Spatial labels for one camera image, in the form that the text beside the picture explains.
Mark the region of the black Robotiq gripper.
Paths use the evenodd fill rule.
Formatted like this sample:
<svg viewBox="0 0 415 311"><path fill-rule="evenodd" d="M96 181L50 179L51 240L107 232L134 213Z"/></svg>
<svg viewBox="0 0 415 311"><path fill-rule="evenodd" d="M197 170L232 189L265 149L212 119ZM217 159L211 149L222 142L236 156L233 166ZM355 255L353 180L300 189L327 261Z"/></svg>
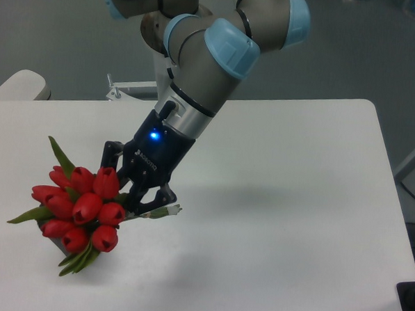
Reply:
<svg viewBox="0 0 415 311"><path fill-rule="evenodd" d="M134 215L142 215L177 200L168 182L172 171L194 143L193 138L182 136L165 125L159 114L151 110L129 142L104 143L101 167L116 169L122 155L122 166L117 172L120 185L128 181L133 183L124 208ZM158 186L154 199L143 202L149 189Z"/></svg>

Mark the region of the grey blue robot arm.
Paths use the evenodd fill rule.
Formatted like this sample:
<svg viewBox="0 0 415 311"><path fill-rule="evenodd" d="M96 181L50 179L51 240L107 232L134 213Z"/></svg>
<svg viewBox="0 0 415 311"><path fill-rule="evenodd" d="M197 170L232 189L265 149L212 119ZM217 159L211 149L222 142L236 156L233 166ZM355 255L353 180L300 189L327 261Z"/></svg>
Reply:
<svg viewBox="0 0 415 311"><path fill-rule="evenodd" d="M124 208L142 215L175 202L172 171L244 80L260 54L303 42L305 0L234 0L216 17L199 0L105 0L112 16L141 16L158 53L156 106L127 143L109 141L101 164L129 185Z"/></svg>

